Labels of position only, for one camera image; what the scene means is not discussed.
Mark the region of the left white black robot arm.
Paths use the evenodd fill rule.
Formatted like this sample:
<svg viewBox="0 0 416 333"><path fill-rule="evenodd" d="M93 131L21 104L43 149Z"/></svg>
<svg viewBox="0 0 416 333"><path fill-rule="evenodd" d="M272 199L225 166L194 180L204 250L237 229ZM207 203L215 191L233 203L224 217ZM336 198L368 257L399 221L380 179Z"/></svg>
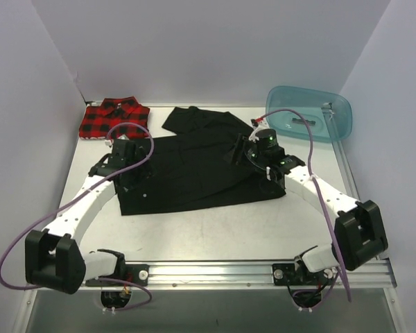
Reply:
<svg viewBox="0 0 416 333"><path fill-rule="evenodd" d="M82 253L80 243L98 213L118 192L151 176L153 151L132 140L113 141L112 150L91 167L73 200L42 230L27 234L27 283L74 294L88 280L104 279L111 285L125 280L123 253L108 249Z"/></svg>

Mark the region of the black long sleeve shirt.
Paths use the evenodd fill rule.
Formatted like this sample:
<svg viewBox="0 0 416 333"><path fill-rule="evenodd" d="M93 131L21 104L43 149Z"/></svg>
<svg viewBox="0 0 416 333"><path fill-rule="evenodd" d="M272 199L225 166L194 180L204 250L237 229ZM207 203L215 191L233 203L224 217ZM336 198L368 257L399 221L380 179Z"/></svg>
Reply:
<svg viewBox="0 0 416 333"><path fill-rule="evenodd" d="M230 112L175 108L162 125L171 136L154 140L151 177L117 189L121 214L163 214L272 200L280 186L227 154L252 127Z"/></svg>

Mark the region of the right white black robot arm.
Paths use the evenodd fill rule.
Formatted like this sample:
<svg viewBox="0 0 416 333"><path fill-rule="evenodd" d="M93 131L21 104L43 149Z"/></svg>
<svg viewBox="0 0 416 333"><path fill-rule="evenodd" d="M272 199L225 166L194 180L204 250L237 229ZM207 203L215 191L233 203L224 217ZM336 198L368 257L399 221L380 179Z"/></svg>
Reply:
<svg viewBox="0 0 416 333"><path fill-rule="evenodd" d="M379 206L372 200L352 198L315 175L304 161L285 152L273 129L256 129L249 137L238 135L226 158L292 191L323 214L332 242L297 257L293 274L298 282L308 284L318 272L339 266L354 271L388 249Z"/></svg>

